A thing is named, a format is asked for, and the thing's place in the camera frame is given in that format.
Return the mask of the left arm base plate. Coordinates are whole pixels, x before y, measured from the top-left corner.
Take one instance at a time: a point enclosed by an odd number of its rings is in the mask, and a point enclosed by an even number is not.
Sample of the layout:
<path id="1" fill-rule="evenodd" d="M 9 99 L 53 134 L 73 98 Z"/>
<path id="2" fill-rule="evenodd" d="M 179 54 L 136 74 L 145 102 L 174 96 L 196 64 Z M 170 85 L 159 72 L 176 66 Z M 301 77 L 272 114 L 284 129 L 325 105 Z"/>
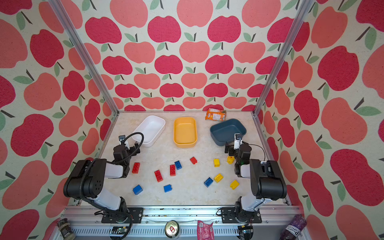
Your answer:
<path id="1" fill-rule="evenodd" d="M 128 214 L 132 217 L 133 224 L 140 224 L 143 218 L 144 208 L 128 208 Z M 103 213 L 103 224 L 129 224 L 130 218 L 126 215 Z"/>

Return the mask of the dark teal plastic container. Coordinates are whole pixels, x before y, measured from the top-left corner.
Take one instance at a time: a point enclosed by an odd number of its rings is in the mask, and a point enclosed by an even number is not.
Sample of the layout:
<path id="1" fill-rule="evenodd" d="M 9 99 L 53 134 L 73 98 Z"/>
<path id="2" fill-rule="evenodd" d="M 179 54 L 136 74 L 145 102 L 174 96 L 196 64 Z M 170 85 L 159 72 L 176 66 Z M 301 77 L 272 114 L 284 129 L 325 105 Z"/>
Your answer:
<path id="1" fill-rule="evenodd" d="M 247 129 L 237 119 L 229 119 L 210 127 L 211 137 L 218 146 L 232 143 L 235 139 L 235 134 L 244 136 L 246 133 Z"/>

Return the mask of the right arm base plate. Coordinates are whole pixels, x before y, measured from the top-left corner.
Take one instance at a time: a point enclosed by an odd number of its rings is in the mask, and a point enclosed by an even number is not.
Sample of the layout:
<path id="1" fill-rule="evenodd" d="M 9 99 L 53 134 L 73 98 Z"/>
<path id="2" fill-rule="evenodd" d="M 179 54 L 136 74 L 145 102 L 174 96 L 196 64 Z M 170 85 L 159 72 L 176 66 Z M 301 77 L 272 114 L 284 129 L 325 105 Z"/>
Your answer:
<path id="1" fill-rule="evenodd" d="M 262 217 L 259 210 L 257 210 L 256 212 L 247 212 L 240 210 L 240 212 L 237 213 L 235 207 L 220 208 L 220 210 L 217 211 L 217 215 L 222 218 L 223 224 L 262 223 Z"/>

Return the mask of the yellow plastic container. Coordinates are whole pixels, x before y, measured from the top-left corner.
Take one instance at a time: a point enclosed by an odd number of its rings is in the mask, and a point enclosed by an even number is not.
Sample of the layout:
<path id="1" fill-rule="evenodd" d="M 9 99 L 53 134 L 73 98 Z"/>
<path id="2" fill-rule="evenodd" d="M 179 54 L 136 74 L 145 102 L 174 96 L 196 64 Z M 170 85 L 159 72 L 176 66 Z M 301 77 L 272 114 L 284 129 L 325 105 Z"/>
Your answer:
<path id="1" fill-rule="evenodd" d="M 196 120 L 180 117 L 174 121 L 174 143 L 178 148 L 192 148 L 198 141 Z"/>

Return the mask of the yellow round lego piece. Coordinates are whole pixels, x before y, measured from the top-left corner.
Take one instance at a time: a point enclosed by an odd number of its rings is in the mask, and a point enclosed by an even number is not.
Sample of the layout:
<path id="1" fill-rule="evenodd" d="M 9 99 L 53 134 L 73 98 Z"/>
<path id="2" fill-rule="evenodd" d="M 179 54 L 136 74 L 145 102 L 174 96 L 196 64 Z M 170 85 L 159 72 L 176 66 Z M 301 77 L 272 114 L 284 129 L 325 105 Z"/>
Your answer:
<path id="1" fill-rule="evenodd" d="M 229 165 L 233 164 L 234 161 L 235 161 L 235 157 L 234 157 L 234 156 L 228 156 L 228 157 L 227 157 L 227 163 L 228 163 Z"/>

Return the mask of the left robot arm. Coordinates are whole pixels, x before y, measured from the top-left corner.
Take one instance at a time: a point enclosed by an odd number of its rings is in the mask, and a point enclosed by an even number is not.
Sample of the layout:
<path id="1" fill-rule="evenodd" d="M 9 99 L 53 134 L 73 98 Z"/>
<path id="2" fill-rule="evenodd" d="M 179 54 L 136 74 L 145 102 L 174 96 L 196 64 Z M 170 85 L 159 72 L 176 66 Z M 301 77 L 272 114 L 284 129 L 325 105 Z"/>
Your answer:
<path id="1" fill-rule="evenodd" d="M 103 224 L 139 224 L 144 209 L 128 208 L 123 197 L 104 187 L 104 181 L 128 176 L 131 158 L 140 153 L 144 135 L 134 132 L 127 137 L 120 136 L 119 141 L 114 147 L 113 161 L 78 161 L 64 184 L 63 193 L 67 198 L 81 200 L 97 208 L 95 215 L 102 216 Z"/>

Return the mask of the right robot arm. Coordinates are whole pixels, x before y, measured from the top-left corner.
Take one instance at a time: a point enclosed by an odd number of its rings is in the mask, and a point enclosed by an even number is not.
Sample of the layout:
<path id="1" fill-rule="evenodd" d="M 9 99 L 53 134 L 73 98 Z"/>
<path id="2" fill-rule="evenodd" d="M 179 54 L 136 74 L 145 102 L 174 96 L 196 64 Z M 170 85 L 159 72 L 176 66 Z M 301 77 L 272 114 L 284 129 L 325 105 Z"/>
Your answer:
<path id="1" fill-rule="evenodd" d="M 221 208 L 224 224 L 261 223 L 261 206 L 284 199 L 287 195 L 287 185 L 278 163 L 251 159 L 251 151 L 251 146 L 242 140 L 225 145 L 225 153 L 235 158 L 235 174 L 250 180 L 251 192 L 239 197 L 233 207 Z"/>

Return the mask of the white plastic container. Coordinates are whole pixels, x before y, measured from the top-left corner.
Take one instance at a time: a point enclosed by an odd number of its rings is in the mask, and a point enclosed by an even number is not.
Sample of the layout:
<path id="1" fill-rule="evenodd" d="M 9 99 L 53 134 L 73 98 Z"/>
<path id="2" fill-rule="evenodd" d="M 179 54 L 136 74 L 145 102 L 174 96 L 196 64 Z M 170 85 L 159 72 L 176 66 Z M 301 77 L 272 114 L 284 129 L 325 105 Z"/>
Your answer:
<path id="1" fill-rule="evenodd" d="M 140 125 L 134 130 L 134 133 L 142 133 L 144 141 L 142 147 L 151 147 L 162 134 L 166 126 L 163 118 L 151 115 L 146 117 Z"/>

